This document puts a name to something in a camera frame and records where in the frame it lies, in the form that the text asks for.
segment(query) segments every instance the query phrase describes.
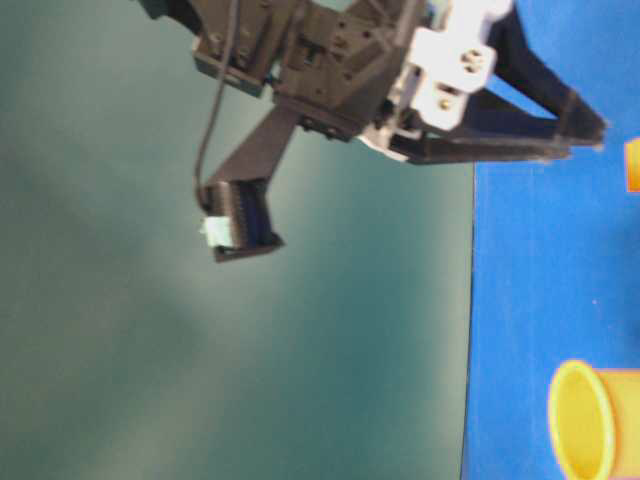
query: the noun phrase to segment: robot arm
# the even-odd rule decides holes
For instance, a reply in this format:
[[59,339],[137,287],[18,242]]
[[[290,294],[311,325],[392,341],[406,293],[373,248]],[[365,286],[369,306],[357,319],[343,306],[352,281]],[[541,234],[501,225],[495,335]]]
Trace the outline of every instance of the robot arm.
[[[237,0],[236,17],[233,0],[139,1],[196,35],[199,71],[225,71],[255,97],[273,90],[271,113],[199,187],[217,261],[282,245],[266,191],[297,126],[417,165],[566,158],[604,138],[604,121],[529,49],[513,0],[356,0],[342,12]],[[492,74],[556,118],[488,91]]]

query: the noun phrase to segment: screw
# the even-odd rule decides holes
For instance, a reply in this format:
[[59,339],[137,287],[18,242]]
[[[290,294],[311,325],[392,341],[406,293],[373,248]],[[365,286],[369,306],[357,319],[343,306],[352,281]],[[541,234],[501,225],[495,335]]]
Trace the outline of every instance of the screw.
[[465,65],[464,69],[469,73],[479,72],[484,65],[482,54],[475,49],[469,50],[468,52],[464,53],[461,57],[461,60]]
[[305,119],[302,121],[302,129],[303,129],[305,132],[308,132],[308,131],[309,131],[309,129],[310,129],[310,128],[312,128],[312,127],[313,127],[313,120],[311,120],[310,118],[305,118]]
[[333,39],[333,45],[338,47],[338,48],[346,48],[347,41],[344,38],[342,38],[340,35],[337,35]]

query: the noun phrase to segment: black cable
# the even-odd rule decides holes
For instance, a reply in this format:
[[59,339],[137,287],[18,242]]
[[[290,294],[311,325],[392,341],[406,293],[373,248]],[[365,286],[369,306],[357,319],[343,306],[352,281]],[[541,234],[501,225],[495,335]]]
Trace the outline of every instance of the black cable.
[[202,136],[200,147],[198,148],[198,156],[196,157],[196,163],[193,169],[193,186],[195,189],[196,201],[198,202],[198,205],[200,205],[200,208],[205,211],[207,210],[207,201],[202,196],[202,167],[204,165],[204,160],[207,155],[207,149],[209,148],[211,136],[216,125],[216,119],[218,118],[218,113],[222,104],[222,94],[224,92],[224,86],[226,84],[227,72],[229,71],[229,63],[231,62],[231,52],[233,51],[236,33],[238,30],[239,10],[240,0],[231,0],[231,5],[229,7],[229,22],[227,25],[227,39],[224,44],[222,64],[220,66],[220,70],[218,71],[218,90],[213,102],[211,114],[209,115],[207,127],[205,129],[204,135]]

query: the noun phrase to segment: yellow cup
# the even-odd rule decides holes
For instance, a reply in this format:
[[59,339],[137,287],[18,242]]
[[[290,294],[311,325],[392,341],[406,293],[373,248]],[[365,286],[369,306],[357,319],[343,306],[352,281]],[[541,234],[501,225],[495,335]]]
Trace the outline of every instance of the yellow cup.
[[569,361],[554,376],[548,413],[567,478],[640,478],[640,370]]
[[640,138],[625,144],[627,190],[640,193]]

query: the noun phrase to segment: blue board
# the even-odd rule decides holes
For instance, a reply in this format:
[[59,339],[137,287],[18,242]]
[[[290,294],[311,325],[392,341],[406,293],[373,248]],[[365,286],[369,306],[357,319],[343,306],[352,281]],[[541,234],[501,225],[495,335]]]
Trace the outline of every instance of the blue board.
[[611,123],[604,151],[476,168],[465,479],[563,478],[547,391],[563,361],[640,368],[640,2],[521,1],[532,48]]

